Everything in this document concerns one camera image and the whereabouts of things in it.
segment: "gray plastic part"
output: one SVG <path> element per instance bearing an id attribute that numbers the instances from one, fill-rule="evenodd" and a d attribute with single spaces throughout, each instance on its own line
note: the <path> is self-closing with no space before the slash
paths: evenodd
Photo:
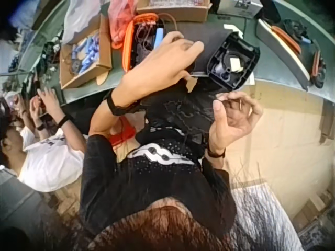
<path id="1" fill-rule="evenodd" d="M 256 36 L 266 44 L 292 71 L 294 76 L 298 79 L 302 88 L 308 91 L 310 84 L 310 78 L 306 77 L 306 69 L 302 69 L 301 66 L 294 60 L 291 54 L 281 45 L 281 43 L 269 32 L 260 21 L 257 23 Z"/>

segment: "white sticker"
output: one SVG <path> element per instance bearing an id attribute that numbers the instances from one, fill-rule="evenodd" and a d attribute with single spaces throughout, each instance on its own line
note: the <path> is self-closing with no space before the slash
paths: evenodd
<path id="1" fill-rule="evenodd" d="M 241 70 L 241 61 L 239 58 L 230 58 L 230 66 L 232 72 L 238 72 Z"/>

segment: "green table surface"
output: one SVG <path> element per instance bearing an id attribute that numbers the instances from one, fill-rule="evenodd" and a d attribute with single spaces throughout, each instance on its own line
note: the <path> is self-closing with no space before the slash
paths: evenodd
<path id="1" fill-rule="evenodd" d="M 335 40 L 329 35 L 322 27 L 320 27 L 311 18 L 300 12 L 292 5 L 278 1 L 276 2 L 278 11 L 281 14 L 282 19 L 291 18 L 302 20 L 307 26 L 310 37 L 316 38 L 321 47 L 322 55 L 327 64 L 326 81 L 322 89 L 317 89 L 312 86 L 309 87 L 309 93 L 322 97 L 324 99 L 335 102 Z M 58 7 L 50 14 L 49 18 L 41 26 L 40 31 L 42 35 L 38 35 L 37 42 L 32 43 L 32 48 L 29 49 L 29 58 L 25 59 L 28 62 L 21 63 L 21 65 L 28 65 L 32 67 L 33 61 L 35 62 L 43 44 L 41 41 L 47 41 L 52 39 L 57 34 L 57 29 L 63 25 L 64 16 L 68 7 L 68 0 L 61 2 Z M 240 30 L 244 29 L 244 18 L 234 16 L 224 16 L 224 18 L 218 18 L 217 15 L 208 15 L 208 22 L 216 23 L 218 26 L 223 28 L 224 24 L 235 25 Z M 300 83 L 290 71 L 290 69 L 281 61 L 278 56 L 267 47 L 262 41 L 260 41 L 255 35 L 257 20 L 247 19 L 244 39 L 250 44 L 260 47 L 261 57 L 254 70 L 254 76 L 256 80 L 263 80 L 272 82 L 273 84 L 280 84 L 289 86 L 292 88 L 300 89 Z M 58 72 L 50 81 L 49 85 L 57 89 L 57 93 L 62 100 L 62 103 L 69 104 L 79 99 L 88 97 L 99 92 L 109 90 L 116 87 L 124 74 L 121 66 L 121 51 L 113 51 L 113 69 L 109 72 L 107 80 L 104 84 L 98 86 L 96 80 L 87 82 L 86 84 L 73 89 L 60 90 Z"/>

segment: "white t-shirt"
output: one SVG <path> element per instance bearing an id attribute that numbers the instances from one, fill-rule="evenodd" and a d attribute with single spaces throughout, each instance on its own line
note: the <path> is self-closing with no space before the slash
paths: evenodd
<path id="1" fill-rule="evenodd" d="M 25 148 L 27 158 L 18 179 L 39 192 L 52 192 L 75 182 L 82 174 L 84 154 L 71 149 L 61 129 Z"/>
<path id="2" fill-rule="evenodd" d="M 20 132 L 21 137 L 23 138 L 23 146 L 24 150 L 26 147 L 30 146 L 39 141 L 39 138 L 35 136 L 35 134 L 28 128 L 23 127 L 22 130 L 18 130 Z"/>

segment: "plastic bag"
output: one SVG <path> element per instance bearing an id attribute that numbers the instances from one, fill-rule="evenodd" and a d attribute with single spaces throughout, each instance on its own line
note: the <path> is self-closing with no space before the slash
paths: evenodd
<path id="1" fill-rule="evenodd" d="M 100 9 L 100 0 L 71 0 L 64 19 L 63 44 L 71 43 L 74 34 L 86 28 Z"/>
<path id="2" fill-rule="evenodd" d="M 111 0 L 108 8 L 110 36 L 112 46 L 122 46 L 128 24 L 135 16 L 137 0 Z"/>

